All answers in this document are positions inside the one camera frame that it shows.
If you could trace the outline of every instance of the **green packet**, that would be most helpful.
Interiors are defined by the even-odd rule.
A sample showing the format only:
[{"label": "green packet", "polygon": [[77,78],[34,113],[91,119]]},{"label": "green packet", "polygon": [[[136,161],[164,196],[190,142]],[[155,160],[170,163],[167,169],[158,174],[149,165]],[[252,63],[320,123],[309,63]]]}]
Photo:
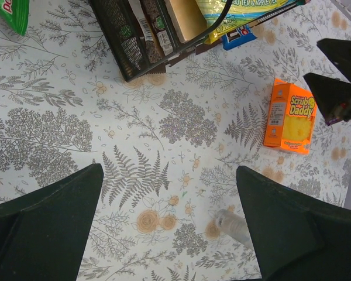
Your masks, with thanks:
[{"label": "green packet", "polygon": [[29,21],[29,0],[0,0],[0,16],[15,32],[25,35]]}]

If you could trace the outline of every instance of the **transparent bottle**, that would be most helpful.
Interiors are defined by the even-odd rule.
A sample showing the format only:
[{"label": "transparent bottle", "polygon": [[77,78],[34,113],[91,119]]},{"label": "transparent bottle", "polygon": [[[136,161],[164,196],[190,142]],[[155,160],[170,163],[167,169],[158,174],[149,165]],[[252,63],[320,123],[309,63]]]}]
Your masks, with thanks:
[{"label": "transparent bottle", "polygon": [[219,210],[216,215],[216,225],[224,233],[254,250],[247,222],[244,218],[229,212]]}]

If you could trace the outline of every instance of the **table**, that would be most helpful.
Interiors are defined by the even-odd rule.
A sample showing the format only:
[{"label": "table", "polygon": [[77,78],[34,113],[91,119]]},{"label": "table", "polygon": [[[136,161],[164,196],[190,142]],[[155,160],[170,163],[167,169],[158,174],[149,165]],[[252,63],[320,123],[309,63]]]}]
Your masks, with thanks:
[{"label": "table", "polygon": [[216,47],[130,83],[87,0],[36,1],[30,11],[25,37],[0,19],[0,203],[101,163],[78,280],[259,277],[254,252],[213,221],[221,208],[243,215],[239,165],[343,205],[351,122],[327,127],[318,114],[308,156],[261,146],[275,77],[305,88],[310,71],[343,79],[315,47],[351,39],[328,0],[273,19],[231,52]]}]

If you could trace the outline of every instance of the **blue packet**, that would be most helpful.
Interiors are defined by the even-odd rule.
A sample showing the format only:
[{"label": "blue packet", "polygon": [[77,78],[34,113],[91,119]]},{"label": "blue packet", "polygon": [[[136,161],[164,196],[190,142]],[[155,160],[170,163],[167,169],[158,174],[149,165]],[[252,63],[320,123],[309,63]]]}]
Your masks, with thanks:
[{"label": "blue packet", "polygon": [[223,48],[228,51],[255,40],[257,37],[252,33],[249,25],[243,25],[222,37]]}]

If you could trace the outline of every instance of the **scrub daddy box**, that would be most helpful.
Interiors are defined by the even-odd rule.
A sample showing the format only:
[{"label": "scrub daddy box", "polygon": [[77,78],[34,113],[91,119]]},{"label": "scrub daddy box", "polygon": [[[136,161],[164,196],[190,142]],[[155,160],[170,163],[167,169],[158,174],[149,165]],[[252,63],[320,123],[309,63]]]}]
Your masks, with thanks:
[{"label": "scrub daddy box", "polygon": [[264,146],[308,154],[317,105],[311,92],[276,79]]}]

